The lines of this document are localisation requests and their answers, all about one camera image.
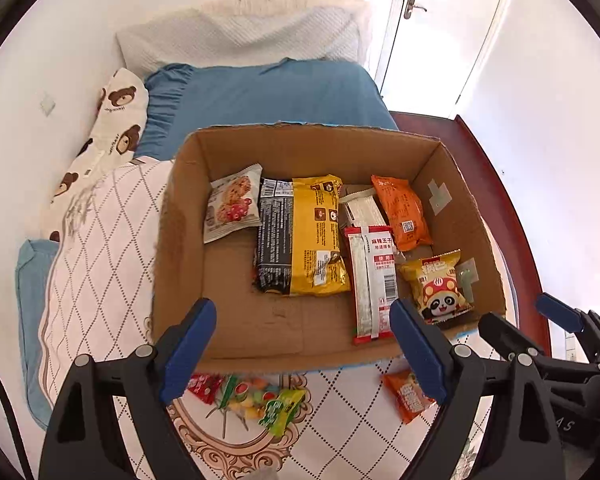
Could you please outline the yellow panda snack bag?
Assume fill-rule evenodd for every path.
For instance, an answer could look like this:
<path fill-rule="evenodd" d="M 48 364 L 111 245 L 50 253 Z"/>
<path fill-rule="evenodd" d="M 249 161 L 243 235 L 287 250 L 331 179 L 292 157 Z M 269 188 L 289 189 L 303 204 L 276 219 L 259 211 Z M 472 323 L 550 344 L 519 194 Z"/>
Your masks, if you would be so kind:
<path fill-rule="evenodd" d="M 397 266 L 397 272 L 411 286 L 417 310 L 426 323 L 446 322 L 474 308 L 458 285 L 455 266 L 459 262 L 460 250 L 457 249 Z"/>

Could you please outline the small orange snack packet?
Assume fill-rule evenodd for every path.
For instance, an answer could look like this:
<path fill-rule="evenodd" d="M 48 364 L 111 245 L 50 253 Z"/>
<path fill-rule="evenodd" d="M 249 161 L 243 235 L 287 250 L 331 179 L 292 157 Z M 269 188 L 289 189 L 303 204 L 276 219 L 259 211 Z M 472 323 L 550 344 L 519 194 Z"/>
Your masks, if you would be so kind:
<path fill-rule="evenodd" d="M 404 424 L 409 424 L 435 403 L 433 399 L 423 393 L 414 372 L 410 368 L 383 374 L 381 379 L 385 388 L 393 395 L 397 411 Z"/>

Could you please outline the small red candy packet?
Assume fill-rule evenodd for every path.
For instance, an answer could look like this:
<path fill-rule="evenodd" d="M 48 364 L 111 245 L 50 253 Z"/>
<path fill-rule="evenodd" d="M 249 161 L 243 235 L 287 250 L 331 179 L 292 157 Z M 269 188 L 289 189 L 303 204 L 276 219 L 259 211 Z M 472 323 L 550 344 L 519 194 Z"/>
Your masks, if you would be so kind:
<path fill-rule="evenodd" d="M 204 404 L 212 405 L 223 382 L 224 377 L 221 375 L 193 374 L 189 379 L 187 390 Z"/>

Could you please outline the red white noodle packet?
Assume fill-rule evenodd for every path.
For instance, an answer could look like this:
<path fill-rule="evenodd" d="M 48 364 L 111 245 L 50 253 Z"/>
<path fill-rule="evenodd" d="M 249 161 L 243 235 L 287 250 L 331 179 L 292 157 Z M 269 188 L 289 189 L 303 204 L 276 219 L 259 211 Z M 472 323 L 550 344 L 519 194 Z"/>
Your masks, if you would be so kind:
<path fill-rule="evenodd" d="M 350 226 L 344 237 L 351 255 L 355 344 L 392 336 L 390 308 L 399 297 L 390 226 Z"/>

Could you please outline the green fruit candy bag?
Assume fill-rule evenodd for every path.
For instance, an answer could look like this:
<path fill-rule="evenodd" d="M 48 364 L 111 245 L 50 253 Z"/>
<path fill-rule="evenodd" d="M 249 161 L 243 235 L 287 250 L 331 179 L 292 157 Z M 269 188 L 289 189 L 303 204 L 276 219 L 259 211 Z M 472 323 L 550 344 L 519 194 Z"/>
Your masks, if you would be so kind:
<path fill-rule="evenodd" d="M 281 438 L 300 411 L 305 396 L 305 389 L 283 388 L 263 377 L 230 375 L 217 393 L 216 406 Z"/>

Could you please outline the white diamond pattern quilt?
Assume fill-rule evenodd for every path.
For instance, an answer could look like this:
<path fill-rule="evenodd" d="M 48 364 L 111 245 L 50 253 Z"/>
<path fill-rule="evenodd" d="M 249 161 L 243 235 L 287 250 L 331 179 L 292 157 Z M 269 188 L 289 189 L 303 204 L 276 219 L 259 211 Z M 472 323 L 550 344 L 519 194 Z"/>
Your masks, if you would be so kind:
<path fill-rule="evenodd" d="M 79 193 L 66 216 L 71 233 L 54 256 L 36 327 L 40 363 L 32 376 L 56 401 L 72 360 L 127 356 L 151 338 L 153 260 L 172 166 L 145 158 Z M 191 393 L 169 409 L 188 452 L 209 479 L 239 479 L 269 468 L 283 479 L 394 479 L 411 463 L 437 412 L 403 422 L 382 383 L 401 358 L 272 377 L 304 400 L 275 438 L 237 408 L 215 408 Z"/>

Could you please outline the white clear snack packet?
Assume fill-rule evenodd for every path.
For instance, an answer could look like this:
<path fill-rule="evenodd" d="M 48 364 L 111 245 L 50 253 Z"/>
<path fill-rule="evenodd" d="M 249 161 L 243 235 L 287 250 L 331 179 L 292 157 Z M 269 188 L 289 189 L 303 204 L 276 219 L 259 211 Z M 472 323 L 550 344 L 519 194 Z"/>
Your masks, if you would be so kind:
<path fill-rule="evenodd" d="M 343 196 L 339 203 L 339 228 L 385 226 L 385 217 L 376 200 L 376 190 L 366 188 Z"/>

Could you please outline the cardboard milk carton box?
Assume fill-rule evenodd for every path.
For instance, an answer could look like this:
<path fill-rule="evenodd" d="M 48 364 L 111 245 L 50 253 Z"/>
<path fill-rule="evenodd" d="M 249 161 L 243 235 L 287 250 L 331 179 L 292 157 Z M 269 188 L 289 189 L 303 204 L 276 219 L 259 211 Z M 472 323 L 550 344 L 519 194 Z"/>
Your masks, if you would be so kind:
<path fill-rule="evenodd" d="M 471 311 L 442 324 L 448 337 L 473 330 L 483 314 L 504 313 L 505 292 L 475 197 L 437 139 L 355 127 L 276 124 L 214 127 L 190 134 L 175 158 L 163 198 L 152 334 L 180 323 L 200 298 L 216 308 L 216 327 L 198 363 L 201 373 L 296 373 L 391 359 L 392 338 L 355 344 L 353 297 L 285 297 L 253 283 L 257 233 L 243 229 L 203 239 L 214 180 L 252 164 L 266 177 L 333 174 L 348 191 L 373 176 L 405 179 L 420 197 L 433 251 L 459 250 L 474 265 Z"/>

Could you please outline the black snack bag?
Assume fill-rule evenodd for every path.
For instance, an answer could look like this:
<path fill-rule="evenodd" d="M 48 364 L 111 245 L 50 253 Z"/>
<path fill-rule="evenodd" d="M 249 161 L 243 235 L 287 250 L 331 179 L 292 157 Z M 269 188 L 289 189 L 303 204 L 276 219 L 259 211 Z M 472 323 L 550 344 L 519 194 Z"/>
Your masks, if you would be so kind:
<path fill-rule="evenodd" d="M 291 286 L 293 187 L 291 181 L 263 178 L 260 226 L 255 249 L 255 286 L 288 296 Z"/>

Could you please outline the white cookie snack packet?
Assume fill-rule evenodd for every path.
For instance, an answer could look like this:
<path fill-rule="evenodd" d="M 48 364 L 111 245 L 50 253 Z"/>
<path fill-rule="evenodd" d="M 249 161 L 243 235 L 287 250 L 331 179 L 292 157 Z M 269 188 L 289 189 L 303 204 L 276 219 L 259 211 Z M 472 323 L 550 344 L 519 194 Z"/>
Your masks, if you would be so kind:
<path fill-rule="evenodd" d="M 204 218 L 204 244 L 261 224 L 259 196 L 262 170 L 260 164 L 254 164 L 211 183 Z"/>

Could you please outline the bear print pillow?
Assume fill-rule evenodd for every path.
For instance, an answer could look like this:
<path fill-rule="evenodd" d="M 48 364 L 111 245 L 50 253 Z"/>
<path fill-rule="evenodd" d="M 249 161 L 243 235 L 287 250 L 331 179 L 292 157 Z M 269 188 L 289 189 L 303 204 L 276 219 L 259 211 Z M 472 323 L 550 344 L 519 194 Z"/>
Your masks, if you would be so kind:
<path fill-rule="evenodd" d="M 130 162 L 147 122 L 148 91 L 130 70 L 117 70 L 100 92 L 88 138 L 54 191 L 42 220 L 42 237 L 61 240 L 63 218 L 74 197 Z"/>

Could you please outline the blue bed sheet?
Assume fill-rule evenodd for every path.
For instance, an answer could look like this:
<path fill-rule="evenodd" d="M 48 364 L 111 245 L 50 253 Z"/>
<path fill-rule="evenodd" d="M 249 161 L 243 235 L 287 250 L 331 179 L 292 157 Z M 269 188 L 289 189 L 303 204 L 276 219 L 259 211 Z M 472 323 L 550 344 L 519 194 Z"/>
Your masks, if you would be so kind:
<path fill-rule="evenodd" d="M 135 156 L 167 160 L 186 136 L 211 126 L 311 122 L 396 129 L 362 66 L 341 61 L 294 61 L 251 67 L 196 68 L 170 64 L 146 79 L 147 122 Z M 42 348 L 37 330 L 46 281 L 59 242 L 26 240 L 15 266 L 25 396 L 40 428 L 51 415 L 38 382 Z"/>

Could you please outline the white door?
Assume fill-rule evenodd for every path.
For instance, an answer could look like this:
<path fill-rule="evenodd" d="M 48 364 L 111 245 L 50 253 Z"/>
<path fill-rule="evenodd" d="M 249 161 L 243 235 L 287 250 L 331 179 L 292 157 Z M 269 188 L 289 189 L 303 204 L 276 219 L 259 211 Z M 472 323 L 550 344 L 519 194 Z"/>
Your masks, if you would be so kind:
<path fill-rule="evenodd" d="M 406 0 L 393 0 L 376 82 L 393 112 L 444 118 L 478 77 L 510 0 L 416 0 L 404 20 Z"/>

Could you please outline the white textured headboard pillow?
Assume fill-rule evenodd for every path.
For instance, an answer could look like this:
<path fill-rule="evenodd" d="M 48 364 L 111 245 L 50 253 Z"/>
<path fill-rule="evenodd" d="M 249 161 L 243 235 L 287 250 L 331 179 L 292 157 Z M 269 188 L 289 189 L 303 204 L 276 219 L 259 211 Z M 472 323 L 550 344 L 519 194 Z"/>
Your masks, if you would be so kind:
<path fill-rule="evenodd" d="M 363 64 L 363 0 L 214 0 L 116 33 L 125 66 L 147 77 L 173 63 L 245 67 L 291 60 Z"/>

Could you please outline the wall socket plate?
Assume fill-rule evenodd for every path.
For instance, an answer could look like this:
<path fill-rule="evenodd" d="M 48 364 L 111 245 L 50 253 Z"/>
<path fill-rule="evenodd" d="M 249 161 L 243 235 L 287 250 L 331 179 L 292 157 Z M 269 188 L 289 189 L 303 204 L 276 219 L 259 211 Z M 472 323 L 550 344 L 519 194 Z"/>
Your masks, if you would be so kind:
<path fill-rule="evenodd" d="M 39 102 L 39 106 L 42 110 L 42 114 L 48 117 L 56 107 L 56 101 L 53 99 L 52 96 L 50 96 L 50 94 L 45 93 Z"/>

